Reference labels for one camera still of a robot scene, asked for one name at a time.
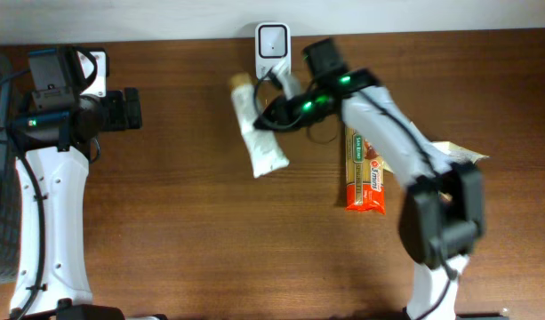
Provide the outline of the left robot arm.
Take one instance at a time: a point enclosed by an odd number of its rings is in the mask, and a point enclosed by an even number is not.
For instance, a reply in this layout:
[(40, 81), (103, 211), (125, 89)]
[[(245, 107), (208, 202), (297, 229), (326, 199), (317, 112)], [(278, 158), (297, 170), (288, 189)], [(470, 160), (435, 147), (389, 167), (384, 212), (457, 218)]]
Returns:
[(107, 88), (100, 47), (62, 45), (28, 55), (34, 89), (6, 131), (20, 181), (19, 274), (11, 319), (122, 319), (93, 301), (84, 262), (84, 189), (98, 136), (142, 127), (137, 89)]

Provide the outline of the white tube with brown cap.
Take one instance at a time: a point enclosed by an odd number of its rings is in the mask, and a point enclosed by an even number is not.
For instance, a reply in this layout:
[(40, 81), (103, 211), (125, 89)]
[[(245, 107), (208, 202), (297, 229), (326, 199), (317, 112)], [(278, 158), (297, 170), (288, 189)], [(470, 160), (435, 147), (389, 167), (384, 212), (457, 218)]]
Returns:
[(254, 85), (247, 73), (238, 73), (229, 80), (230, 98), (242, 139), (249, 154), (252, 175), (255, 179), (283, 169), (290, 164), (289, 159), (277, 143), (271, 131), (256, 129), (258, 119), (254, 109)]

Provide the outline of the cream snack bag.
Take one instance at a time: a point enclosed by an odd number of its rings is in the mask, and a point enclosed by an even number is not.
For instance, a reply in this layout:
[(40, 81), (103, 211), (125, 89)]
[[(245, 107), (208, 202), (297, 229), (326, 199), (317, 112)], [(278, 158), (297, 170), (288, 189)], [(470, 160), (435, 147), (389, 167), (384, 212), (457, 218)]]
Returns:
[[(433, 141), (432, 146), (441, 153), (445, 154), (449, 159), (459, 164), (467, 162), (475, 164), (480, 160), (489, 158), (487, 155), (483, 155), (477, 153), (476, 151), (456, 145), (451, 141)], [(365, 165), (366, 172), (369, 173), (369, 171), (373, 168), (372, 163), (377, 162), (379, 164), (377, 169), (380, 173), (390, 172), (391, 174), (395, 174), (390, 165), (380, 156), (378, 151), (376, 151), (376, 154), (377, 156), (374, 159), (367, 159)]]

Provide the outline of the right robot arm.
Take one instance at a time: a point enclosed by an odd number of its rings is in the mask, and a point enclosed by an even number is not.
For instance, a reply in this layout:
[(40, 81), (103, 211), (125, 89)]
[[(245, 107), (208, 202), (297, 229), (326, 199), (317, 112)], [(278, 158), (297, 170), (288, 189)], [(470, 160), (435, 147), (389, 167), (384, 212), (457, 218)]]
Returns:
[(455, 319), (460, 277), (485, 233), (483, 176), (472, 161), (459, 162), (436, 148), (401, 112), (369, 69), (351, 69), (331, 38), (305, 47), (311, 81), (299, 81), (278, 62), (257, 80), (282, 94), (257, 111), (254, 126), (296, 131), (338, 115), (389, 164), (405, 192), (398, 223), (414, 262), (407, 319)]

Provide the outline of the orange spaghetti package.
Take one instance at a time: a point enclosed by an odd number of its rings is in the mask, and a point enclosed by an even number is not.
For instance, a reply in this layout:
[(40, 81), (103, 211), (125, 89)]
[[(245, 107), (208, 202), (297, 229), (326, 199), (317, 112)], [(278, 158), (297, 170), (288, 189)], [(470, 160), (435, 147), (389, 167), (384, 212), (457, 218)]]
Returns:
[(346, 210), (386, 213), (383, 158), (349, 127), (345, 128)]

